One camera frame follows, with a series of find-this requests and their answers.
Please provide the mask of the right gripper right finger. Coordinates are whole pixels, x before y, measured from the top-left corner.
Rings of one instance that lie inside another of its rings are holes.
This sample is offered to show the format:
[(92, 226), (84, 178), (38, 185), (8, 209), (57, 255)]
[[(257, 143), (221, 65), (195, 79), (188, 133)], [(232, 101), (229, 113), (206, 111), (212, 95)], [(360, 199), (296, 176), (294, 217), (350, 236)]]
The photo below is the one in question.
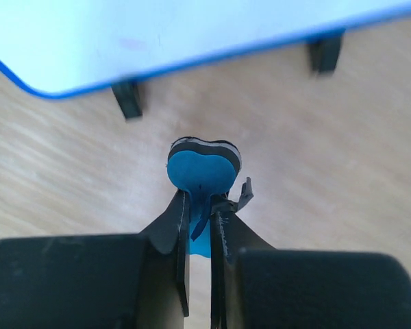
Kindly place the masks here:
[(411, 277), (392, 256), (276, 249), (212, 198), (212, 328), (411, 328)]

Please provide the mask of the blue whiteboard eraser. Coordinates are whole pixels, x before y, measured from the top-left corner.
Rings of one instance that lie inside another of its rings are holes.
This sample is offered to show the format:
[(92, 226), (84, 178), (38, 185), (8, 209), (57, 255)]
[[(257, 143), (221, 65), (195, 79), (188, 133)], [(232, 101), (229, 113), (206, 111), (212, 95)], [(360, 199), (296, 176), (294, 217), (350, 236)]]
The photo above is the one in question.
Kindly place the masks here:
[(210, 216), (214, 198), (227, 199), (240, 172), (238, 148), (224, 140), (177, 139), (170, 148), (167, 174), (190, 198), (190, 254), (211, 257)]

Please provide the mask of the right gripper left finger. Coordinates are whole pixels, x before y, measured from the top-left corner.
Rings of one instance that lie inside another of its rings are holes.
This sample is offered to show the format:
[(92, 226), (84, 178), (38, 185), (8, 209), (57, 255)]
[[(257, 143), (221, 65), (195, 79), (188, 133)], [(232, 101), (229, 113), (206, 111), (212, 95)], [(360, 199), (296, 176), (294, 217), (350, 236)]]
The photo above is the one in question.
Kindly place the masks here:
[(183, 328), (190, 200), (135, 234), (0, 239), (0, 328)]

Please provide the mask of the blue framed whiteboard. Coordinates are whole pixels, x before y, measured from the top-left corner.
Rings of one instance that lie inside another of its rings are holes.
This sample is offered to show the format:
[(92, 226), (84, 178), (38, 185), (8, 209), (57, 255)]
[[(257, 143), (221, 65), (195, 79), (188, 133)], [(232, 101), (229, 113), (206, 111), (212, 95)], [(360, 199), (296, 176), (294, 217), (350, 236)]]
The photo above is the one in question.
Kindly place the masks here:
[(411, 1), (0, 1), (0, 71), (61, 99), (411, 14)]

